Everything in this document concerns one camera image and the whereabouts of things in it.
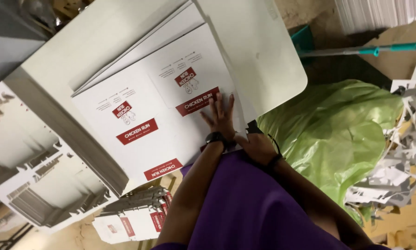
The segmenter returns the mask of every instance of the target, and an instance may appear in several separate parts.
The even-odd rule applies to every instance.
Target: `floor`
[[[345,47],[352,44],[340,29],[334,0],[275,0],[275,2],[288,29],[311,22],[316,48]],[[330,39],[336,42],[330,45],[327,42]],[[172,192],[182,180],[180,172],[171,173],[162,181],[162,185],[167,187],[166,182],[170,182],[174,176],[177,177],[177,181]],[[155,243],[154,241],[130,241],[114,245],[105,243],[100,240],[92,226],[96,215],[98,212],[51,235],[33,229],[12,250],[132,250],[149,249]],[[0,240],[8,238],[16,230],[17,228],[0,234]]]

